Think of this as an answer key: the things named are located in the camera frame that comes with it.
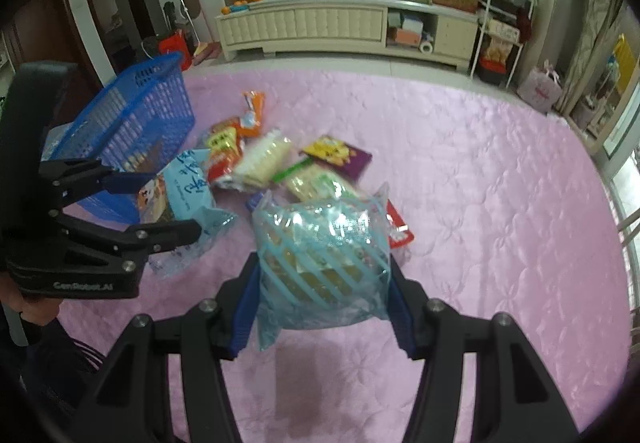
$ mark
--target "purple snack package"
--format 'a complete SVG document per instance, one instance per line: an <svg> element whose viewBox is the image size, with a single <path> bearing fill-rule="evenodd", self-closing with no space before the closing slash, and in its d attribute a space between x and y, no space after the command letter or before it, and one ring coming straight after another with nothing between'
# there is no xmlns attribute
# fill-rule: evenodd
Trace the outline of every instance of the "purple snack package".
<svg viewBox="0 0 640 443"><path fill-rule="evenodd" d="M343 176L357 181L373 158L369 152L349 145L332 136L321 136L302 152L327 163Z"/></svg>

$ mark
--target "pink quilted bedspread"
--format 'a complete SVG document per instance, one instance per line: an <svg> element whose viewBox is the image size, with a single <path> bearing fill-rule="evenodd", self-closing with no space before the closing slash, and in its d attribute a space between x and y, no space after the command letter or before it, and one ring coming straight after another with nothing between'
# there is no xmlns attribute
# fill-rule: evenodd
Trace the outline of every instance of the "pink quilted bedspread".
<svg viewBox="0 0 640 443"><path fill-rule="evenodd" d="M513 314L580 429L616 392L630 342L622 252L600 179L569 128L529 108L395 78L252 71L185 81L197 117L188 146L241 112L241 91L253 89L267 93L266 126L297 144L331 133L371 152L362 187L388 181L415 233L408 278L464 314ZM216 197L241 216L224 239L177 277L145 273L137 299L67 301L60 319L71 336L107 352L134 314L182 314L236 276L254 248L249 215L238 194ZM471 427L466 363L457 441ZM283 331L263 353L252 335L223 363L248 443L399 442L421 368L377 319ZM175 432L186 438L177 362L171 384Z"/></svg>

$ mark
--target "cabinet door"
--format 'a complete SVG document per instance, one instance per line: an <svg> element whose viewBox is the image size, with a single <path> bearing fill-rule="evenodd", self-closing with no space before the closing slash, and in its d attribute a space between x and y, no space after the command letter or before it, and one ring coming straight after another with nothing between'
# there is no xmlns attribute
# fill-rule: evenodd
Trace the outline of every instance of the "cabinet door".
<svg viewBox="0 0 640 443"><path fill-rule="evenodd" d="M457 18L439 16L433 52L450 57L471 59L478 24Z"/></svg>

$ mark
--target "light blue snack bag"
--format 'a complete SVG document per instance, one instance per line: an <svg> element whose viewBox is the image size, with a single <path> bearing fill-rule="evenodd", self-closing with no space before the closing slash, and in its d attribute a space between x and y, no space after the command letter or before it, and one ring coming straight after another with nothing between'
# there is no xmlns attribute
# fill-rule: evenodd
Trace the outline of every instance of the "light blue snack bag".
<svg viewBox="0 0 640 443"><path fill-rule="evenodd" d="M149 257L149 266L158 277L175 275L187 268L209 251L236 220L235 214L216 208L199 163L206 155L206 150L182 152L138 194L141 223L195 219L202 227L202 235L193 245Z"/></svg>
<svg viewBox="0 0 640 443"><path fill-rule="evenodd" d="M387 318L386 196L279 206L268 193L252 219L260 258L260 349L271 346L281 329Z"/></svg>

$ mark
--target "doorway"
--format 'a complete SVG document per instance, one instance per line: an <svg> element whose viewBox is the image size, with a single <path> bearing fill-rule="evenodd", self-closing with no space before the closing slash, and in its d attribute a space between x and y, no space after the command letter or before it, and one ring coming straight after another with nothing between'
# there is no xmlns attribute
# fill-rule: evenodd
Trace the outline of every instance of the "doorway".
<svg viewBox="0 0 640 443"><path fill-rule="evenodd" d="M142 61L142 39L154 36L145 0L87 0L104 50L116 74Z"/></svg>
<svg viewBox="0 0 640 443"><path fill-rule="evenodd" d="M2 31L16 70L21 64L36 60L61 60L78 65L52 126L73 121L102 89L68 0L20 0Z"/></svg>

